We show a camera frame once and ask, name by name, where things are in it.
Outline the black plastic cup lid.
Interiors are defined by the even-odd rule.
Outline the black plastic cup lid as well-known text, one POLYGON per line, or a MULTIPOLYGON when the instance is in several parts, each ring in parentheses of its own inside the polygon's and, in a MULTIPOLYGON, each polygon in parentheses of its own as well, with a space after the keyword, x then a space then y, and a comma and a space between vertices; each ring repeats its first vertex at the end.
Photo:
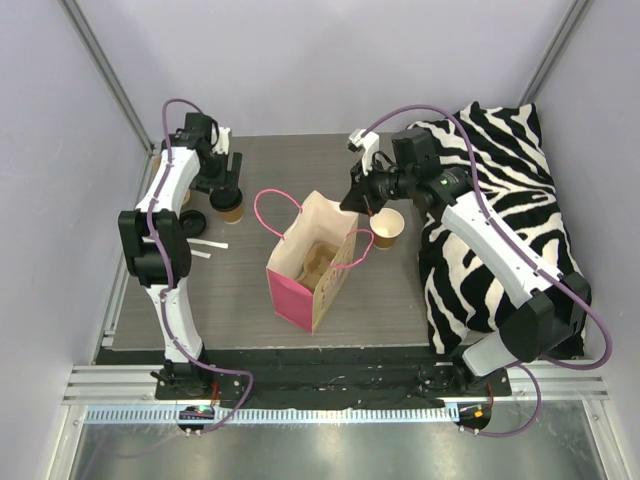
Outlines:
POLYGON ((220 213, 230 212, 242 205, 243 194, 237 187, 214 189, 209 195, 209 203, 220 213))

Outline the brown paper coffee cup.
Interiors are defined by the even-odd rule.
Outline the brown paper coffee cup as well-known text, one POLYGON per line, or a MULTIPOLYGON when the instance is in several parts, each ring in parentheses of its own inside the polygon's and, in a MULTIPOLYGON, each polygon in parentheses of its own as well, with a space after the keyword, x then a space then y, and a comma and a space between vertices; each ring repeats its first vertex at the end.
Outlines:
POLYGON ((380 250, 391 248, 404 231, 405 220, 401 213, 391 208, 382 208, 369 219, 374 233, 374 246, 380 250))

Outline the brown pulp cup carrier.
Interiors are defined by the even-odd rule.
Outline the brown pulp cup carrier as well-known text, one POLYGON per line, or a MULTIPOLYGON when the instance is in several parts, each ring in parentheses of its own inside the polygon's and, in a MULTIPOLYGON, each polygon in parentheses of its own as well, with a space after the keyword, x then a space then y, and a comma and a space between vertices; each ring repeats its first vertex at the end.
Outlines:
POLYGON ((308 251, 296 281, 309 291, 314 292, 337 251, 336 245, 328 242, 316 242, 308 251))

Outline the paper cakes bag pink handles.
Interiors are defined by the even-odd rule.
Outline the paper cakes bag pink handles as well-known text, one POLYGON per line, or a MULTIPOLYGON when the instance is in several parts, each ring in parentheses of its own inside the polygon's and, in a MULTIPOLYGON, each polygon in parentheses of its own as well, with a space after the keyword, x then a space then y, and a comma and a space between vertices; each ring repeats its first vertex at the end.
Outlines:
POLYGON ((312 333, 321 323, 349 272, 367 258, 374 233, 359 226, 356 213, 318 191, 303 202, 278 189, 263 189, 254 198, 259 223, 278 237, 266 265, 275 313, 312 333), (259 201, 267 194, 290 200, 298 213, 283 232, 262 218, 259 201))

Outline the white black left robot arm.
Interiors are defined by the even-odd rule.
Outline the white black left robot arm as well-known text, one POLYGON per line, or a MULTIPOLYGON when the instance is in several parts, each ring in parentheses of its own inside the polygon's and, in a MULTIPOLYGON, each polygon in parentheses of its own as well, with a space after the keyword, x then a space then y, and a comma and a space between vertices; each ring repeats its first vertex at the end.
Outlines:
POLYGON ((230 137, 211 116, 187 113, 183 127, 165 135, 160 165, 142 200, 118 216, 127 269, 151 299, 161 325, 165 351, 158 382, 179 386, 193 399, 211 391, 214 373, 189 305, 192 253, 181 210, 187 193, 196 190, 208 195, 215 211, 242 217, 242 156, 229 151, 230 137))

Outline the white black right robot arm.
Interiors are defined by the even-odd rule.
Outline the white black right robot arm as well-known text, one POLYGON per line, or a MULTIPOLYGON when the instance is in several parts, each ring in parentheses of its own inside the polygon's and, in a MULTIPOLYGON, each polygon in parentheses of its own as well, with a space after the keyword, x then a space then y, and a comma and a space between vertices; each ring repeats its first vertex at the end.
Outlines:
POLYGON ((351 188, 341 210, 374 216, 389 200, 411 200, 465 242, 515 307, 497 331, 458 357, 451 371, 457 391, 477 393, 494 371, 534 361, 584 327, 590 298, 586 280, 546 262, 493 210, 483 207, 484 198, 475 193, 470 174, 442 166, 430 132, 407 129, 394 134, 395 159, 387 169, 374 161, 376 133, 355 130, 348 147, 360 159, 350 170, 351 188))

